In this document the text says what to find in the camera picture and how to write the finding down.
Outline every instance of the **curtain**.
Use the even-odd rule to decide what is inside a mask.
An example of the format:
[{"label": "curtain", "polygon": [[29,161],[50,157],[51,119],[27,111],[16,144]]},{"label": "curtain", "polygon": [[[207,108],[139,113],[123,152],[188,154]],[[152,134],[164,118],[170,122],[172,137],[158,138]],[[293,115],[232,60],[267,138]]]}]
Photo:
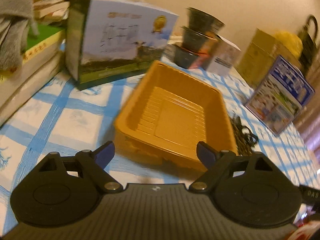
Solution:
[{"label": "curtain", "polygon": [[306,76],[316,93],[304,107],[294,125],[300,132],[307,148],[313,151],[320,162],[320,52],[318,51]]}]

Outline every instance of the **yellow plastic tray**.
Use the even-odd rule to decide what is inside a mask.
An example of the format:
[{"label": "yellow plastic tray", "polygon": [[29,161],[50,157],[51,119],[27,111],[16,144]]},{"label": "yellow plastic tray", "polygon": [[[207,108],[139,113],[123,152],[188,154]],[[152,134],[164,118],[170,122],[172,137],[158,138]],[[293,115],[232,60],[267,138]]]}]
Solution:
[{"label": "yellow plastic tray", "polygon": [[162,158],[205,171],[196,155],[204,141],[237,153],[221,93],[190,75],[155,61],[115,121],[118,153],[160,164]]}]

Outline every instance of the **table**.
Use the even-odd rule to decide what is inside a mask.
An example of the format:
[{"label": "table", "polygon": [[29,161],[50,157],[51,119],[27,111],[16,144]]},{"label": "table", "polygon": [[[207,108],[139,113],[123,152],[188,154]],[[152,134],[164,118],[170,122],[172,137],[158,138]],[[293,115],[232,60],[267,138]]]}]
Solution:
[{"label": "table", "polygon": [[[165,58],[163,61],[179,68]],[[275,137],[243,106],[252,93],[245,82],[202,69],[181,70],[223,93],[229,115],[239,115],[243,125],[258,135],[260,141],[255,150],[265,153],[294,184],[319,188],[316,168],[295,127],[291,124]],[[94,150],[112,140],[114,118],[142,77],[138,75],[78,91],[69,74],[60,72],[0,129],[0,235],[17,223],[9,199],[25,175],[51,151],[71,156],[83,149]],[[124,187],[129,182],[185,183],[188,187],[200,176],[197,171],[190,172],[169,161],[159,166],[143,165],[117,154],[105,170]],[[305,210],[302,205],[297,218]]]}]

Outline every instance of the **white logo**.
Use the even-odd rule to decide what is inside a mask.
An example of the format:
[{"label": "white logo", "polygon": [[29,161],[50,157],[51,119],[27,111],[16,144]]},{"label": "white logo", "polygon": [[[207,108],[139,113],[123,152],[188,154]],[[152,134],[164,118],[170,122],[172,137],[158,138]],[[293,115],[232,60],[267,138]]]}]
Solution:
[{"label": "white logo", "polygon": [[161,188],[160,188],[159,186],[154,186],[154,187],[152,187],[151,189],[154,190],[154,191],[161,190]]}]

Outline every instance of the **black plastic container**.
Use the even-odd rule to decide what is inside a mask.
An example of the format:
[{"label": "black plastic container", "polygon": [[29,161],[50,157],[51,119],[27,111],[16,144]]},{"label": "black plastic container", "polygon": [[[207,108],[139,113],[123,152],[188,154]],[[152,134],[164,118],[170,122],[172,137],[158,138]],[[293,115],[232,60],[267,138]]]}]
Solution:
[{"label": "black plastic container", "polygon": [[214,37],[225,25],[212,15],[195,8],[189,10],[189,28],[206,36]]},{"label": "black plastic container", "polygon": [[176,43],[174,46],[175,53],[173,62],[179,67],[185,69],[197,68],[202,66],[202,64],[207,62],[210,58],[208,54],[201,54],[187,50],[181,47],[179,43]]},{"label": "black plastic container", "polygon": [[209,54],[215,45],[218,44],[217,38],[206,36],[185,26],[182,28],[184,29],[182,47],[185,49],[196,53]]}]

